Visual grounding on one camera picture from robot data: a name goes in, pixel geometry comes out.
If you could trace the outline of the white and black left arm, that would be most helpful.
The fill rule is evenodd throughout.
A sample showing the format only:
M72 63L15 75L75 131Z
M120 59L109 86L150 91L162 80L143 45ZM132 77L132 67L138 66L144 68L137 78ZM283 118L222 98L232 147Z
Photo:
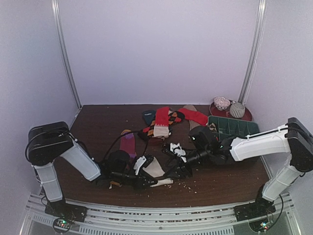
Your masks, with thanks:
M59 216L66 217L70 206L65 203L58 181L54 162L58 157L65 159L85 179L97 184L106 180L128 182L134 188L146 188L157 184L156 177L143 168L154 160L153 156L140 156L131 160L124 150L108 150L104 158L94 160L85 145L70 132L66 122L59 121L30 129L25 157L34 167L51 209Z

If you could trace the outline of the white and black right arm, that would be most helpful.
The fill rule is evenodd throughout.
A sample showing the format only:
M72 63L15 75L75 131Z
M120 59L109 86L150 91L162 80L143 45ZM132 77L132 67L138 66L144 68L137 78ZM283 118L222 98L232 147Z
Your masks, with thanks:
M222 141L208 126L197 126L190 130L189 138L196 149L182 156L164 174L166 178L186 178L192 175L192 165L203 160L216 165L229 165L257 156L289 154L285 166L276 177L260 187L250 209L255 216L261 216L280 193L298 177L313 169L313 136L295 117L289 118L287 124L270 131L247 136L229 136Z

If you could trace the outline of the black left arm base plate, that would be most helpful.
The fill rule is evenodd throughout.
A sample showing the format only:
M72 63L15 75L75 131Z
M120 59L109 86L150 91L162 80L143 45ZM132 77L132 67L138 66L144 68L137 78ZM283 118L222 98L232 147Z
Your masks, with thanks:
M45 213L71 221L84 222L87 215L87 207L68 204L65 200L57 202L48 201L45 206Z

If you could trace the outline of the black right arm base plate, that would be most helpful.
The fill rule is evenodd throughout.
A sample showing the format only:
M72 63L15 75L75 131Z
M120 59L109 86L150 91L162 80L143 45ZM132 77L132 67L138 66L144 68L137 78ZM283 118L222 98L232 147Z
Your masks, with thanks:
M234 213L237 221L250 220L253 218L267 215L269 212L276 212L273 202L264 198L256 199L252 203L234 207Z

